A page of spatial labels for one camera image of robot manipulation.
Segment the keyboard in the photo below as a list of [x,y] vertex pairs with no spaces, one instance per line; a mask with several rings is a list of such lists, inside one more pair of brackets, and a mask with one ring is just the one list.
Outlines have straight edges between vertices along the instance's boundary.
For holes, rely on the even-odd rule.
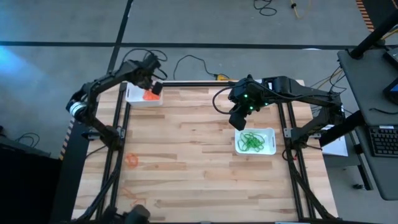
[[398,129],[369,128],[373,156],[398,158]]

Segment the wooden tabletop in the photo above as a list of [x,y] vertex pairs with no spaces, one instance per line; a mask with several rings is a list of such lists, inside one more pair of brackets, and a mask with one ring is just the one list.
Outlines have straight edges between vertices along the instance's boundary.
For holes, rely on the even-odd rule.
[[[113,122],[118,88],[101,95],[97,117],[105,124]],[[131,109],[118,189],[119,212],[142,204],[150,211],[152,222],[297,221],[288,165],[282,158],[285,146],[277,106],[267,106],[246,118],[247,128],[275,130],[276,154],[238,156],[229,116],[219,114],[211,105],[220,89],[166,87],[161,107]],[[216,101],[223,111],[233,105],[228,93]],[[309,105],[294,102],[293,106],[297,126],[312,119]],[[119,124],[124,108],[121,111]],[[286,107],[284,111],[289,124]],[[308,144],[319,147],[316,140]],[[92,142],[88,152],[102,145]],[[79,217],[100,191],[106,151],[87,158],[73,217]],[[337,216],[322,152],[306,148],[303,156],[311,189]],[[132,158],[136,157],[135,167]],[[304,193],[300,191],[300,195],[308,216]]]

